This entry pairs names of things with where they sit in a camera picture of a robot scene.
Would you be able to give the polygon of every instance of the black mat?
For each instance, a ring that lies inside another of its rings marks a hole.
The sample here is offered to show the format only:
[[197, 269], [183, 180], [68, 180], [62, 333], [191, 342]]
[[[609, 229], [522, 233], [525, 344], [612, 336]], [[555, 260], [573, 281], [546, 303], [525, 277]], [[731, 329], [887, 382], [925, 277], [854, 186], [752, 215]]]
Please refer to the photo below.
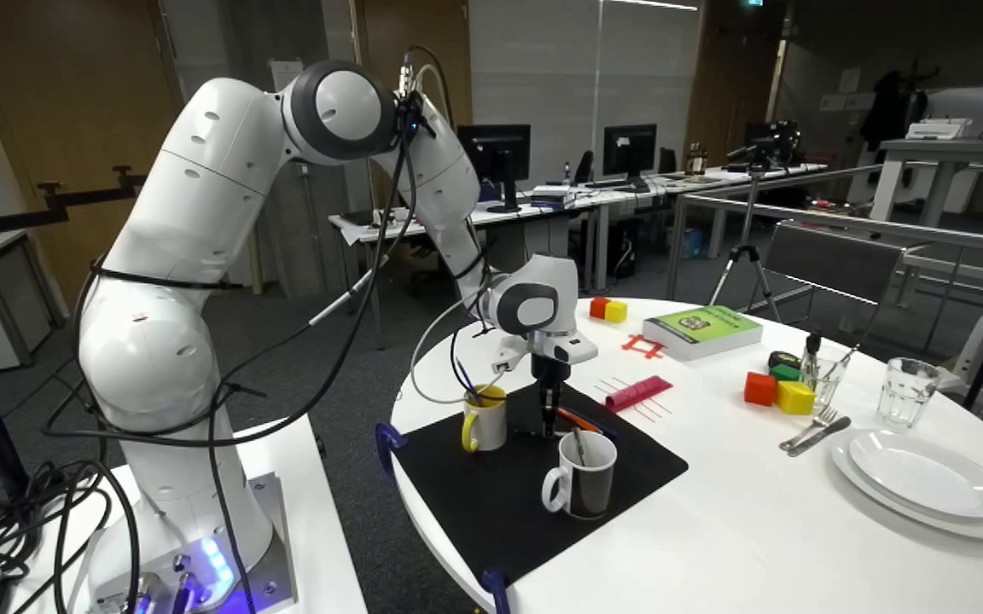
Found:
[[500, 571], [517, 584], [690, 467], [573, 390], [563, 392], [563, 404], [617, 444], [613, 493], [601, 520], [550, 515], [541, 506], [541, 484], [555, 462], [555, 439], [534, 436], [541, 426], [534, 384], [509, 394], [511, 439], [494, 455], [462, 455], [462, 416], [408, 432], [397, 450], [427, 507], [475, 573]]

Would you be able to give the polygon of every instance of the white plate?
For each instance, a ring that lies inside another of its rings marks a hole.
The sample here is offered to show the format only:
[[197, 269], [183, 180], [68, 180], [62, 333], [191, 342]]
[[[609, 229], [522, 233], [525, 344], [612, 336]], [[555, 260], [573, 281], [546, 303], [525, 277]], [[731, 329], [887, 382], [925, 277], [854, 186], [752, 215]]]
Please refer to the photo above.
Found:
[[983, 467], [925, 439], [865, 428], [851, 460], [883, 490], [954, 518], [983, 518]]
[[865, 490], [872, 500], [898, 513], [898, 515], [907, 515], [922, 525], [931, 525], [940, 532], [954, 532], [954, 536], [965, 536], [965, 538], [983, 538], [983, 520], [965, 520], [965, 518], [950, 518], [950, 515], [940, 515], [940, 513], [929, 513], [922, 506], [913, 506], [883, 487], [879, 487], [865, 469], [858, 469], [858, 462], [851, 460], [847, 455], [847, 444], [854, 439], [858, 432], [844, 432], [830, 456], [834, 456], [834, 467], [858, 487]]

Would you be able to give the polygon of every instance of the white cabinet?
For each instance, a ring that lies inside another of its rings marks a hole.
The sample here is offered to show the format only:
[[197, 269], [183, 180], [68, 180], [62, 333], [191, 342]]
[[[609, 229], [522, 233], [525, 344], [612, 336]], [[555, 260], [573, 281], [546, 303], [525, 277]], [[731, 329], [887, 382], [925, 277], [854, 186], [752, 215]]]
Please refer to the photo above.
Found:
[[0, 234], [0, 367], [32, 362], [58, 311], [32, 253], [29, 233]]

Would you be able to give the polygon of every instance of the monitor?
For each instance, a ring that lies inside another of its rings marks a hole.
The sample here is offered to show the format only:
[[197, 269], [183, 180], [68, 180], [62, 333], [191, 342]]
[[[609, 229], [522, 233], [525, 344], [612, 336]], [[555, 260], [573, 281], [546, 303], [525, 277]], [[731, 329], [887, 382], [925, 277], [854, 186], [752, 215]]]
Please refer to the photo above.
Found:
[[456, 138], [478, 170], [480, 201], [501, 201], [520, 207], [517, 180], [528, 178], [528, 125], [525, 124], [484, 124], [456, 125]]
[[634, 180], [641, 170], [657, 168], [657, 124], [645, 125], [609, 125], [603, 130], [603, 162], [601, 174], [629, 174]]

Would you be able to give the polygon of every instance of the yellow mug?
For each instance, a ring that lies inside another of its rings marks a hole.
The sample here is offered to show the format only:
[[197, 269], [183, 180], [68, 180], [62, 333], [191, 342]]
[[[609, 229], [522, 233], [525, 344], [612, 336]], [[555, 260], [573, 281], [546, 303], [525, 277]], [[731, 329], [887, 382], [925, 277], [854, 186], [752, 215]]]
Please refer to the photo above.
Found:
[[462, 416], [462, 450], [489, 455], [504, 444], [504, 390], [478, 384]]

